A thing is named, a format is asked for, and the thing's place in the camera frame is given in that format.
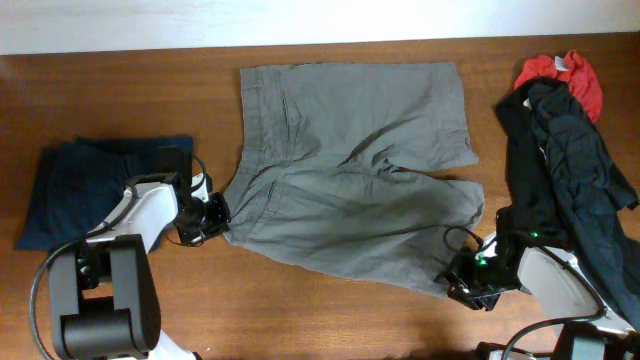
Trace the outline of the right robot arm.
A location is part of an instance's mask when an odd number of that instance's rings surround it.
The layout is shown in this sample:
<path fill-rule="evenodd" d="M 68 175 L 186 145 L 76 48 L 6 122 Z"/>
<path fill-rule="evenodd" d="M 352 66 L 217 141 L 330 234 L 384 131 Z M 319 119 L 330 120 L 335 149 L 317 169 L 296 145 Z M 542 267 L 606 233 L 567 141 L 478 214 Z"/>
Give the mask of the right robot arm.
<path fill-rule="evenodd" d="M 496 231 L 463 246 L 437 278 L 447 296 L 471 310 L 491 311 L 500 296 L 533 296 L 546 318 L 519 330 L 505 345 L 481 342 L 475 359 L 637 359 L 639 332 L 606 302 L 565 245 L 517 230 L 512 209 L 496 213 Z"/>

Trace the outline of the navy blue garment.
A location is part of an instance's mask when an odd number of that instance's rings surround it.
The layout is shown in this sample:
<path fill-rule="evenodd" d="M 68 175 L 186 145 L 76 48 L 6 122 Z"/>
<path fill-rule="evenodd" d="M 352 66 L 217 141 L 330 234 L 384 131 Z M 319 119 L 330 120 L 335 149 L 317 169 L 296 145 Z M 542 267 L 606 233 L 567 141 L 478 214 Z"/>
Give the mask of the navy blue garment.
<path fill-rule="evenodd" d="M 78 138 L 44 149 L 14 248 L 48 252 L 93 230 L 122 200 L 129 179 L 158 172 L 158 149 L 164 146 L 191 152 L 194 140 Z"/>

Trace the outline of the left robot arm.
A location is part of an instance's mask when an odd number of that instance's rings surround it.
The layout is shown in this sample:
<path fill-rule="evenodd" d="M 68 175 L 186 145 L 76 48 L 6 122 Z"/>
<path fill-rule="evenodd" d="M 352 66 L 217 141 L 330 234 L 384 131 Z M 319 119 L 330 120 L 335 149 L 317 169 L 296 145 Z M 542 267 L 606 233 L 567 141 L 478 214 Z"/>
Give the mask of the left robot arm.
<path fill-rule="evenodd" d="M 131 178 L 123 198 L 91 232 L 65 244 L 40 266 L 49 284 L 51 337 L 61 359 L 198 358 L 162 329 L 148 254 L 171 228 L 182 247 L 198 247 L 226 230 L 229 208 L 198 157 L 159 150 L 155 174 Z"/>

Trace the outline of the grey shorts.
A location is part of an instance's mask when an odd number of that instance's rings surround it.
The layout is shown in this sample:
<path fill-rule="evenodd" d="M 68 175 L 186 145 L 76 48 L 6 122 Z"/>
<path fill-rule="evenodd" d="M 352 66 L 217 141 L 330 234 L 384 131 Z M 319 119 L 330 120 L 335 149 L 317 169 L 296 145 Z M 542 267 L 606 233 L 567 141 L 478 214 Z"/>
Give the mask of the grey shorts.
<path fill-rule="evenodd" d="M 226 240 L 275 261 L 442 297 L 481 220 L 452 62 L 310 63 L 240 72 L 244 143 Z"/>

